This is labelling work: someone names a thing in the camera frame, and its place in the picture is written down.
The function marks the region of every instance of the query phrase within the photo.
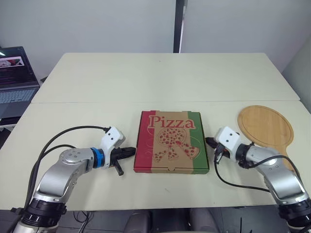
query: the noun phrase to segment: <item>wooden pizza peel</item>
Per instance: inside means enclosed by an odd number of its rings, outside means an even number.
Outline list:
[[[288,120],[277,111],[260,105],[244,108],[238,116],[242,133],[261,147],[272,147],[288,156],[286,148],[293,141],[294,131]],[[290,163],[283,159],[287,168]]]

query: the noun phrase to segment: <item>blue ring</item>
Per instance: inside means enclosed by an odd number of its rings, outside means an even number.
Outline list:
[[[95,152],[95,154],[97,155],[97,167],[96,168],[99,168],[102,166],[102,159],[104,158],[104,155],[101,154],[99,152],[98,149],[94,148],[94,147],[91,147],[91,149]]]

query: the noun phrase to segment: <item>pizza box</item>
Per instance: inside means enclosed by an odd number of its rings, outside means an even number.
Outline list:
[[[204,139],[198,112],[142,111],[134,171],[206,174]]]

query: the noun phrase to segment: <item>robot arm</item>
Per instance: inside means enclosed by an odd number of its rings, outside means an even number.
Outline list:
[[[281,154],[273,148],[245,145],[238,133],[229,127],[219,129],[213,147],[217,163],[223,156],[230,158],[243,168],[255,167],[257,163]],[[256,166],[264,182],[279,205],[279,215],[286,219],[292,232],[299,232],[311,224],[311,201],[297,174],[286,168],[282,158],[274,158]]]
[[[57,223],[66,212],[65,204],[82,174],[93,168],[114,166],[118,174],[123,175],[118,160],[135,154],[135,148],[119,148],[124,140],[123,134],[111,127],[102,138],[100,149],[74,148],[62,152],[43,175],[14,233],[56,232]]]

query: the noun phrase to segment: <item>black cable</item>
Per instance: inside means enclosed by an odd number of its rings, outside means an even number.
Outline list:
[[[60,148],[60,147],[70,147],[70,148],[75,148],[74,146],[71,146],[71,145],[67,145],[67,144],[63,144],[63,145],[58,145],[58,146],[55,146],[55,147],[52,147],[51,149],[47,150],[46,149],[50,146],[50,144],[55,140],[57,139],[59,136],[67,133],[67,132],[70,132],[70,131],[73,131],[73,130],[78,130],[78,129],[100,129],[100,130],[103,130],[105,133],[107,131],[110,130],[110,127],[109,128],[105,128],[105,127],[100,127],[100,126],[91,126],[91,125],[85,125],[85,126],[77,126],[77,127],[72,127],[72,128],[69,128],[69,129],[66,129],[60,133],[58,133],[57,135],[55,135],[53,138],[51,138],[47,144],[43,147],[41,153],[39,154],[39,157],[36,161],[36,163],[34,164],[33,166],[33,169],[31,171],[31,174],[30,174],[30,177],[29,177],[29,182],[28,182],[28,189],[27,189],[27,195],[26,195],[26,200],[25,200],[25,205],[24,205],[24,209],[27,208],[27,206],[29,205],[30,203],[30,200],[33,196],[33,193],[34,193],[34,189],[35,189],[35,182],[36,182],[36,179],[37,179],[37,175],[38,175],[38,170],[39,170],[39,166],[40,166],[40,162],[41,160],[48,154],[50,153],[51,151],[57,149],[57,148]],[[8,233],[11,233],[13,231],[13,229],[15,228],[15,226],[17,225],[18,221],[20,221],[20,219],[22,218],[22,213],[19,214],[19,216],[14,220],[14,222],[11,224],[10,228],[8,229]]]
[[[240,217],[240,233],[242,233],[242,217]]]
[[[57,149],[57,148],[60,148],[60,147],[75,148],[74,146],[68,145],[68,144],[58,145],[58,146],[52,147],[51,149],[47,150],[47,151],[44,153],[43,158],[44,158],[48,153],[50,153],[51,151],[53,151],[53,150],[55,150],[55,149]],[[30,182],[31,179],[33,179],[33,173],[34,173],[35,165],[33,166],[33,169],[32,169],[32,171],[31,171],[29,182]],[[21,214],[22,214],[22,213],[20,213],[20,215],[12,222],[11,226],[10,226],[9,229],[7,230],[7,233],[11,233],[11,232],[14,230],[15,226],[17,225],[17,223],[18,223],[18,222],[21,220],[21,218],[22,218],[22,215],[21,215]]]
[[[263,164],[265,162],[268,162],[268,161],[273,160],[273,159],[279,159],[279,158],[286,159],[292,165],[293,169],[295,170],[295,172],[297,174],[298,179],[302,182],[301,177],[300,177],[300,173],[299,173],[298,169],[296,168],[295,164],[292,162],[292,160],[289,157],[284,156],[284,155],[271,156],[269,158],[261,160],[260,162],[254,164],[252,166],[248,166],[247,168],[254,168],[254,167],[257,167],[257,166],[259,166],[259,165],[261,165],[261,164]]]
[[[74,146],[72,145],[68,145],[68,144],[62,144],[62,145],[58,145],[58,146],[55,146],[55,147],[52,147],[51,149],[47,150],[46,152],[44,152],[42,158],[40,159],[40,161],[48,154],[50,153],[51,151],[57,149],[57,148],[60,148],[60,147],[69,147],[69,148],[75,148]],[[29,178],[29,182],[28,182],[28,191],[27,191],[27,196],[29,195],[29,187],[30,187],[30,184],[32,183],[35,183],[36,182],[36,176],[34,175],[35,173],[35,170],[36,170],[36,167],[37,167],[37,164],[38,164],[38,161],[36,161],[36,163],[34,164],[33,166],[33,169],[30,173],[30,178]]]
[[[75,212],[73,211],[73,217],[74,217],[74,219],[75,219],[77,222],[80,222],[80,223],[85,222],[85,221],[87,220],[87,217],[86,217],[83,221],[81,221],[81,220],[79,220],[79,218],[78,218],[79,213],[80,213],[80,211],[78,211],[78,214],[77,214],[77,216],[76,216],[76,215],[75,215]]]
[[[83,224],[81,225],[81,228],[80,228],[78,233],[83,233],[86,226],[88,225],[88,223],[94,218],[94,212],[92,212],[92,211],[86,211],[86,212],[81,211],[81,212],[84,214],[86,219],[85,219],[85,221],[82,222]]]
[[[44,153],[46,152],[46,149],[59,136],[65,134],[65,133],[67,133],[69,131],[78,130],[78,129],[100,129],[100,130],[104,130],[105,132],[107,132],[110,128],[105,128],[105,127],[100,127],[100,126],[91,126],[91,125],[77,126],[77,127],[72,127],[72,128],[66,129],[66,130],[58,133],[57,135],[55,135],[53,138],[51,138],[47,142],[47,144],[43,147],[41,153],[39,154],[38,160],[35,163],[34,170],[33,170],[33,173],[32,173],[33,177],[30,178],[30,180],[29,180],[30,182],[28,184],[28,191],[27,191],[27,196],[26,196],[26,201],[25,201],[24,209],[27,208],[27,206],[29,205],[30,200],[31,200],[31,198],[33,196],[34,189],[35,189],[35,181],[36,181],[36,178],[37,178],[37,175],[38,175],[38,170],[39,170],[40,162],[41,162],[42,158],[45,156]]]
[[[309,225],[309,226],[306,226],[306,227],[304,227],[303,229],[301,229],[300,231],[299,231],[299,233],[306,233],[308,230],[310,230],[311,229],[311,225]]]
[[[217,174],[218,178],[219,178],[222,182],[224,182],[224,183],[226,183],[226,184],[228,184],[228,185],[231,185],[231,186],[234,186],[234,187],[238,187],[238,188],[255,189],[255,190],[260,190],[260,191],[265,191],[265,192],[270,193],[270,191],[269,191],[268,189],[265,189],[265,188],[259,188],[259,187],[253,187],[253,186],[239,185],[239,184],[234,184],[234,183],[230,183],[230,182],[228,182],[228,181],[225,181],[225,180],[220,176],[220,174],[219,174],[219,172],[218,172],[218,169],[217,169],[217,162],[216,162],[216,156],[215,156],[215,159],[214,159],[214,167],[215,167],[215,171],[216,171],[216,174]]]

